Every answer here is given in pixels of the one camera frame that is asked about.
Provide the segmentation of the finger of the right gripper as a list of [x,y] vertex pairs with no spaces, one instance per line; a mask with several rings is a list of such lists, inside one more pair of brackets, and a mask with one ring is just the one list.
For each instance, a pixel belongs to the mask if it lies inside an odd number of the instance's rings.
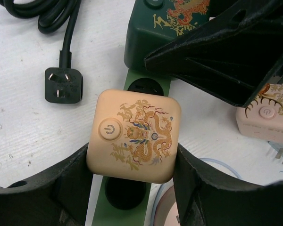
[[212,19],[150,53],[148,71],[245,107],[283,83],[283,0],[215,0]]

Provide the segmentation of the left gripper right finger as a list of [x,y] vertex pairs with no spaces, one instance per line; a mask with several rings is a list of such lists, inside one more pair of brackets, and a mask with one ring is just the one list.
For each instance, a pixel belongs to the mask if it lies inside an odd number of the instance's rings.
[[173,181],[182,226],[283,226],[283,180],[260,186],[234,178],[179,144]]

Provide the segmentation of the dark green cube adapter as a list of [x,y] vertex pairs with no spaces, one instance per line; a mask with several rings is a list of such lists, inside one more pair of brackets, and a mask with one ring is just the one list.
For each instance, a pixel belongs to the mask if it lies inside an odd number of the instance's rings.
[[124,63],[127,77],[170,77],[146,71],[144,58],[209,20],[210,0],[137,0],[129,20]]

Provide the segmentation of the pink round socket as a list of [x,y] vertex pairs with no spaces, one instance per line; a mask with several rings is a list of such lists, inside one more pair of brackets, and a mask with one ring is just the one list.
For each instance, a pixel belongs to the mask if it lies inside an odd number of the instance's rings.
[[179,214],[175,199],[174,186],[160,198],[154,214],[154,226],[179,226]]

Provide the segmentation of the green power strip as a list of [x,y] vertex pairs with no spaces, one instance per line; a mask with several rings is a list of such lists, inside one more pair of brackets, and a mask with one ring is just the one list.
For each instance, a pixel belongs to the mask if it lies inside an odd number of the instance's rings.
[[[168,96],[170,79],[129,70],[124,89]],[[150,183],[94,174],[86,215],[87,226],[142,226]]]

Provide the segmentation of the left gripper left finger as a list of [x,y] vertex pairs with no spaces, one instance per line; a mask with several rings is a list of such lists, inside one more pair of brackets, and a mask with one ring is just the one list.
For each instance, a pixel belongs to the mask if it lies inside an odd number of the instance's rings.
[[83,226],[93,174],[88,146],[6,188],[0,187],[0,226]]

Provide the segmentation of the light pink cube adapter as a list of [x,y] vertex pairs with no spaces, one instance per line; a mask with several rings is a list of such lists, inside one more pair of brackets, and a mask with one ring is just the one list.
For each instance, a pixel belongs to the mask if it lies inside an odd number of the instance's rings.
[[236,110],[240,133],[283,143],[283,84],[266,84],[251,103]]

